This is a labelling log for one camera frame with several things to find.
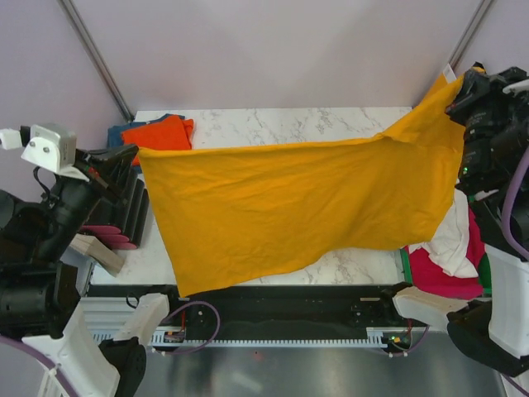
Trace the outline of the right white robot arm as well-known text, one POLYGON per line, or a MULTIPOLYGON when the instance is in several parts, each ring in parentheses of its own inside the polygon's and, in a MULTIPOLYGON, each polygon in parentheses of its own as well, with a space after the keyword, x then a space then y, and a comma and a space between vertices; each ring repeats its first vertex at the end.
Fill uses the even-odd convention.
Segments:
POLYGON ((400 283, 379 316, 439 328, 467 357, 516 377, 528 370, 528 73, 470 69, 446 114, 465 129, 456 187, 473 199, 492 298, 449 299, 400 283))

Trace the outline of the yellow t shirt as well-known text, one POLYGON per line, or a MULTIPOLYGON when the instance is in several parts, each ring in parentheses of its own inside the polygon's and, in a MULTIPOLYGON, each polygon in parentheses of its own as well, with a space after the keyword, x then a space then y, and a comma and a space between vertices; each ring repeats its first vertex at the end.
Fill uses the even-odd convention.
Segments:
POLYGON ((301 270, 350 247, 422 246, 463 204, 464 131, 448 110, 463 78, 369 138, 162 151, 142 147, 182 296, 301 270))

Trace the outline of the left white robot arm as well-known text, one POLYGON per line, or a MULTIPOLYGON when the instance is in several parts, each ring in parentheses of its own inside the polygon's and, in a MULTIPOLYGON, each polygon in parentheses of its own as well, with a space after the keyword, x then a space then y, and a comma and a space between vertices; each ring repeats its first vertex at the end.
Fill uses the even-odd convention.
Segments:
POLYGON ((78 271, 61 260, 101 199, 123 200, 137 151, 76 151, 76 176, 57 177, 39 203, 1 194, 1 340, 40 361, 69 396, 134 395, 156 328, 182 313, 178 301, 146 294, 114 337, 95 342, 78 271))

